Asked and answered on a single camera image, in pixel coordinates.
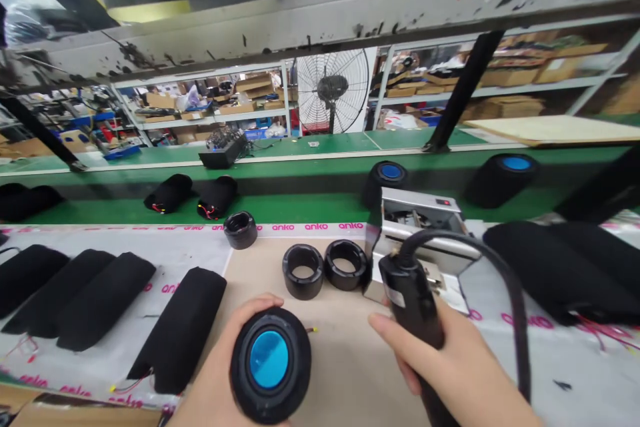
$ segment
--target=black cylindrical speaker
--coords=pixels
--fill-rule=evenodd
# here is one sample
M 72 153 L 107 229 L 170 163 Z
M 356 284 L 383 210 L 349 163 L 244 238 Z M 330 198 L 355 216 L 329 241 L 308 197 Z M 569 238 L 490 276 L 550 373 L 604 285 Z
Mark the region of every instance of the black cylindrical speaker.
M 529 185 L 539 168 L 528 155 L 494 155 L 476 171 L 465 190 L 465 199 L 482 208 L 497 208 Z
M 160 214 L 174 212 L 191 195 L 191 178 L 176 173 L 158 185 L 144 200 L 145 207 Z
M 228 175 L 207 182 L 200 191 L 198 215 L 203 219 L 217 220 L 229 209 L 237 192 L 237 182 Z
M 380 204 L 382 187 L 403 189 L 407 183 L 407 169 L 399 163 L 382 161 L 376 163 L 369 172 L 362 191 L 362 204 L 369 210 Z

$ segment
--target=gray metal frame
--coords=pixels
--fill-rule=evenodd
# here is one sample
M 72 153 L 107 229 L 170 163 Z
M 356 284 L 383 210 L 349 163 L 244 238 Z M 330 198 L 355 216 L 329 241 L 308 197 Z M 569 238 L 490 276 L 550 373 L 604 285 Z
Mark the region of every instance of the gray metal frame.
M 21 54 L 44 50 L 70 85 L 149 79 L 410 39 L 637 11 L 638 0 L 258 0 L 6 51 L 21 91 L 40 88 Z

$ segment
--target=black plastic ring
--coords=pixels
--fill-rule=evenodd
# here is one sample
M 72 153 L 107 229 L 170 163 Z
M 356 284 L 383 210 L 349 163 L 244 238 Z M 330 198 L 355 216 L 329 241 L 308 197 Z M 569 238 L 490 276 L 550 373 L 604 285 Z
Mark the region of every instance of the black plastic ring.
M 313 274 L 307 278 L 293 275 L 296 267 L 307 266 Z M 282 272 L 289 293 L 298 300 L 311 300 L 322 288 L 322 255 L 318 249 L 307 244 L 295 244 L 285 252 Z
M 227 217 L 223 229 L 229 245 L 236 250 L 251 247 L 258 237 L 255 219 L 248 211 L 240 211 Z
M 348 260 L 355 267 L 354 272 L 345 272 L 335 265 L 334 259 Z M 362 286 L 367 273 L 365 252 L 351 240 L 331 242 L 325 252 L 325 276 L 331 285 L 340 290 L 355 290 Z
M 270 389 L 256 383 L 249 364 L 254 342 L 265 332 L 277 332 L 289 354 L 286 373 Z M 280 307 L 255 314 L 235 341 L 230 374 L 235 399 L 248 418 L 263 425 L 284 422 L 300 407 L 311 378 L 311 344 L 305 327 L 295 315 Z

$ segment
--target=wooden board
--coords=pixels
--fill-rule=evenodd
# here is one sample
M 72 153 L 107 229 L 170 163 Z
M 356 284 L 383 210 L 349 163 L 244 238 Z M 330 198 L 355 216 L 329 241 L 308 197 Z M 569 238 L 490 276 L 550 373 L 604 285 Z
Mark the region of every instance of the wooden board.
M 389 312 L 361 292 L 342 292 L 326 280 L 317 297 L 296 300 L 285 287 L 282 257 L 296 243 L 324 254 L 334 239 L 260 238 L 246 250 L 235 250 L 225 278 L 229 282 L 201 363 L 231 312 L 249 298 L 271 292 L 285 299 L 310 334 L 311 381 L 292 425 L 305 427 L 426 426 L 424 407 L 405 385 L 392 351 L 367 323 L 371 312 Z
M 570 115 L 469 120 L 465 124 L 532 147 L 640 140 L 640 128 L 638 127 L 571 117 Z

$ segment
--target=white protective sheet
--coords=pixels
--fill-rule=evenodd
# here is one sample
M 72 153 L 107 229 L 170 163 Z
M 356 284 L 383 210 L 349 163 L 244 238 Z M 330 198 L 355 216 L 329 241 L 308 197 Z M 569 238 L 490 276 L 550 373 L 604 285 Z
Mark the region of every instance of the white protective sheet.
M 484 225 L 467 221 L 478 237 Z M 364 238 L 363 224 L 263 224 L 259 235 L 273 238 Z M 621 236 L 640 246 L 638 234 L 627 230 Z M 0 358 L 0 369 L 16 378 L 50 390 L 73 389 L 74 393 L 96 400 L 122 402 L 136 407 L 174 409 L 178 398 L 153 393 L 152 379 L 145 379 L 130 393 L 114 395 L 112 384 L 130 385 L 125 377 L 168 302 L 171 286 L 189 268 L 199 266 L 224 274 L 231 250 L 221 226 L 73 226 L 12 228 L 6 246 L 27 247 L 40 243 L 68 255 L 87 248 L 113 254 L 131 251 L 158 268 L 151 287 L 141 293 L 118 324 L 95 347 L 74 354 L 55 347 L 55 341 L 35 339 L 38 351 L 13 352 Z M 471 310 L 471 319 L 515 379 L 513 331 L 509 323 L 511 308 L 500 275 L 480 259 L 460 277 L 460 284 Z M 596 336 L 584 328 L 557 325 L 525 294 L 529 318 L 529 345 L 533 375 L 533 407 L 548 426 L 637 426 L 640 418 L 640 352 L 618 341 Z M 0 322 L 0 328 L 8 320 Z M 640 345 L 640 331 L 628 326 L 609 326 L 609 333 Z M 0 334 L 0 351 L 15 347 L 19 336 Z

